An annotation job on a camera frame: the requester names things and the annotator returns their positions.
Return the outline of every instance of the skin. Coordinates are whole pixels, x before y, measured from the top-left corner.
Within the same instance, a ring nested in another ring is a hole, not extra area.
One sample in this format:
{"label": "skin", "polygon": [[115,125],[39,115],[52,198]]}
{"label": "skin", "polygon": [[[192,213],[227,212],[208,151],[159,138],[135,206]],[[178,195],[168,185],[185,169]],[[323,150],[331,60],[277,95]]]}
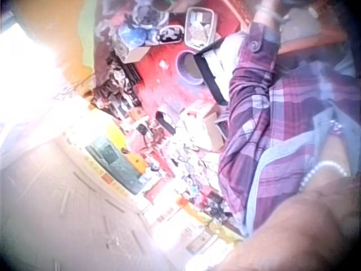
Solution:
{"label": "skin", "polygon": [[[262,5],[285,14],[281,0]],[[264,12],[255,22],[279,30]],[[349,172],[344,143],[330,135],[319,160],[332,160]],[[342,178],[322,168],[305,191],[282,203],[251,238],[239,244],[214,270],[332,270],[360,238],[360,179]]]}

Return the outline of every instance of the shirt button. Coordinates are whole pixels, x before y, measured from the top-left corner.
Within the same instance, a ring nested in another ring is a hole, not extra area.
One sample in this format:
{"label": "shirt button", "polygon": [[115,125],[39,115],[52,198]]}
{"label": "shirt button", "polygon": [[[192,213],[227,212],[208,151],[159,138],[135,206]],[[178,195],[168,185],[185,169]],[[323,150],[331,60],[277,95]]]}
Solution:
{"label": "shirt button", "polygon": [[259,49],[261,48],[260,44],[258,41],[251,41],[250,42],[250,46],[249,46],[251,52],[258,52]]}

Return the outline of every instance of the tiled floor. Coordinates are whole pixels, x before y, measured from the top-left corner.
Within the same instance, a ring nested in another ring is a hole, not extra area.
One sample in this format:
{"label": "tiled floor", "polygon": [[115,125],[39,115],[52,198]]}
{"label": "tiled floor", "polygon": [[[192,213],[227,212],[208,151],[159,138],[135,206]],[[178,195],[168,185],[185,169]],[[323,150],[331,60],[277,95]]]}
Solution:
{"label": "tiled floor", "polygon": [[16,270],[54,270],[55,260],[62,271],[174,270],[138,216],[53,142],[1,172],[1,254]]}

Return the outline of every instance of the pearl necklace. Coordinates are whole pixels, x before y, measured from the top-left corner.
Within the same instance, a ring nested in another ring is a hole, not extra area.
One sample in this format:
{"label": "pearl necklace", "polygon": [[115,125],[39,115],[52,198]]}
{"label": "pearl necklace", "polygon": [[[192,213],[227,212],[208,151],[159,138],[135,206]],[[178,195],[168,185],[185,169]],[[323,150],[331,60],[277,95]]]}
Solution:
{"label": "pearl necklace", "polygon": [[320,163],[318,163],[314,169],[312,169],[305,178],[303,178],[302,182],[301,182],[301,186],[300,186],[300,192],[303,192],[305,189],[305,186],[307,185],[307,183],[310,181],[310,179],[316,174],[316,172],[318,172],[320,170],[320,168],[322,167],[333,167],[334,169],[336,169],[340,175],[342,175],[343,177],[349,177],[348,173],[344,170],[344,168],[342,166],[340,166],[339,164],[337,164],[334,161],[321,161]]}

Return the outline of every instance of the green fabric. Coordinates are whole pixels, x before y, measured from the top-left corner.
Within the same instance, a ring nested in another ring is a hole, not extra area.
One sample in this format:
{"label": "green fabric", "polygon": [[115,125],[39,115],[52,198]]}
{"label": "green fabric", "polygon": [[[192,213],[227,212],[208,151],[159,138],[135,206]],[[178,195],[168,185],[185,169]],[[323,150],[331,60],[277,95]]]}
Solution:
{"label": "green fabric", "polygon": [[83,46],[83,65],[94,70],[94,25],[98,0],[84,1],[78,21],[78,35]]}

